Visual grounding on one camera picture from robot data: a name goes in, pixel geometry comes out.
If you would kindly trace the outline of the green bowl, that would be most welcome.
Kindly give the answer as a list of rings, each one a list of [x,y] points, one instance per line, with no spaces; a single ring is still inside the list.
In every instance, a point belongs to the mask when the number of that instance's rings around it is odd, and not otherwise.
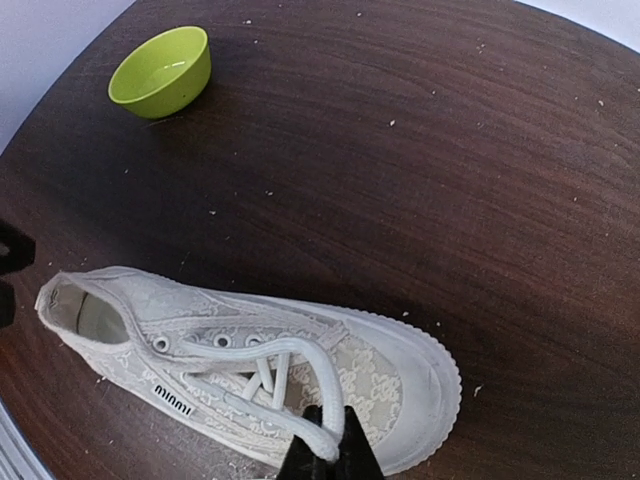
[[[138,117],[160,119],[195,100],[211,73],[207,32],[198,26],[177,27],[131,52],[113,73],[108,96]]]

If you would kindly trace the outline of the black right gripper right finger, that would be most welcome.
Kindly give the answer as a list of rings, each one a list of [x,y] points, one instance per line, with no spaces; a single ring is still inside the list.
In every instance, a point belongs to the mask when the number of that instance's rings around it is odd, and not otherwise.
[[[335,479],[385,479],[358,416],[351,406],[345,407],[345,429],[339,451],[340,457],[333,466]]]

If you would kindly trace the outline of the white lace sneaker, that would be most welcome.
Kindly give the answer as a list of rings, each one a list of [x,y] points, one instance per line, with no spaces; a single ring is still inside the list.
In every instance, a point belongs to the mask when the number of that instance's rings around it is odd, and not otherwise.
[[[108,381],[273,467],[293,439],[335,462],[353,410],[393,475],[433,455],[460,411],[462,380],[446,348],[375,313],[208,290],[124,266],[60,272],[35,310]]]

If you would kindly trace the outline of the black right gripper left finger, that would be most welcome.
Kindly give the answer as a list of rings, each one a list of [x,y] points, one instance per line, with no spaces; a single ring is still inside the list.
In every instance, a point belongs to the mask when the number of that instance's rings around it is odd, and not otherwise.
[[[298,436],[294,436],[277,474],[278,480],[336,480],[335,465],[317,457]]]

